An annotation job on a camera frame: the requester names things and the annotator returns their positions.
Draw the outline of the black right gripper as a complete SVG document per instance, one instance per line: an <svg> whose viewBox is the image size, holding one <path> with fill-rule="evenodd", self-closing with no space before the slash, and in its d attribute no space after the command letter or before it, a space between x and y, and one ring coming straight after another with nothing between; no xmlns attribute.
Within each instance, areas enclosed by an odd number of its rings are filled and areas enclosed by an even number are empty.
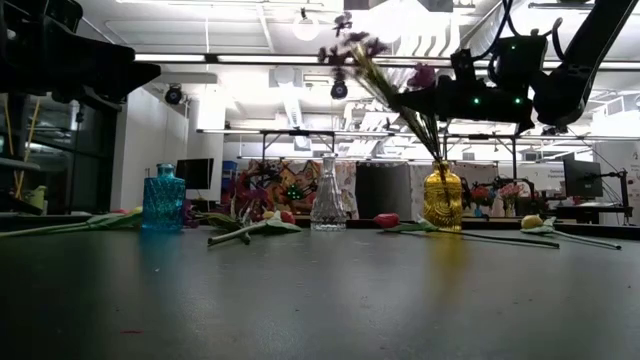
<svg viewBox="0 0 640 360"><path fill-rule="evenodd" d="M524 93L489 87L481 79L466 82L442 75L436 88L399 93L394 101L421 114L436 113L440 120L456 118L515 124L515 134L534 127L533 104Z"/></svg>

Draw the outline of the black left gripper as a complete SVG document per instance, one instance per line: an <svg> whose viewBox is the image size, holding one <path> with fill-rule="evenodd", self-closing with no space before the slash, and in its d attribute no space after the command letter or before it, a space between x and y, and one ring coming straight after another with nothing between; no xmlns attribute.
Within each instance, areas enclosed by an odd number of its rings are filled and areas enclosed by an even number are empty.
<svg viewBox="0 0 640 360"><path fill-rule="evenodd" d="M9 91L42 95L63 84L69 39L75 33L54 19L20 19L9 24ZM77 100L117 106L132 91L158 78L161 67L137 62L130 47L90 42L80 51Z"/></svg>

